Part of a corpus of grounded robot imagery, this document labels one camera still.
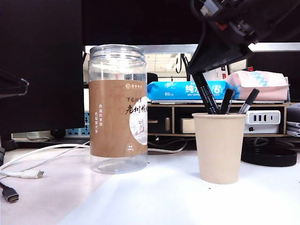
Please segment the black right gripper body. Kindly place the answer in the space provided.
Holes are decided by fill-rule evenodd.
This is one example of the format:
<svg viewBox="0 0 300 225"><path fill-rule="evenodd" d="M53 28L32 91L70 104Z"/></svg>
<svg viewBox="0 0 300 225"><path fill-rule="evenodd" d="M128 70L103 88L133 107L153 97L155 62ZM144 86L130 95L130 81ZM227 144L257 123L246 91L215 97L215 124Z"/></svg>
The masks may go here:
<svg viewBox="0 0 300 225"><path fill-rule="evenodd" d="M293 11L292 0L199 0L198 19L220 36L248 45L272 35Z"/></svg>

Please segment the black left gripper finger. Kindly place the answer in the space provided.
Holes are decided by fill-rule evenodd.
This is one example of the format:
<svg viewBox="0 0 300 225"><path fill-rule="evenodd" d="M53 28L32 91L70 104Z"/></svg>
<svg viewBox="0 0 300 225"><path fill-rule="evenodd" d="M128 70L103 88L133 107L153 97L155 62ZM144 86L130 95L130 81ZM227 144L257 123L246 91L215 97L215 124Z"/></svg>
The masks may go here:
<svg viewBox="0 0 300 225"><path fill-rule="evenodd" d="M0 97L7 98L13 96L24 96L29 87L29 82L23 78L0 70Z"/></svg>

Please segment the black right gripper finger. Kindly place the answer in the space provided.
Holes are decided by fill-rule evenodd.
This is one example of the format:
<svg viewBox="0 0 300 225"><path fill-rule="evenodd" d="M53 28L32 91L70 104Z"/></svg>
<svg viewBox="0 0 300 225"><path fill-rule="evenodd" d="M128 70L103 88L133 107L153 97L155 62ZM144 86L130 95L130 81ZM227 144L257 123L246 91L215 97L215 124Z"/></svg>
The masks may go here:
<svg viewBox="0 0 300 225"><path fill-rule="evenodd" d="M245 37L232 23L221 30L214 22L203 22L202 35L194 54L229 56L252 53L248 47L250 43Z"/></svg>
<svg viewBox="0 0 300 225"><path fill-rule="evenodd" d="M194 54L192 60L188 64L187 73L189 75L197 72L208 72L216 68L229 65L241 60L248 59L252 53L242 55L208 55L208 54Z"/></svg>

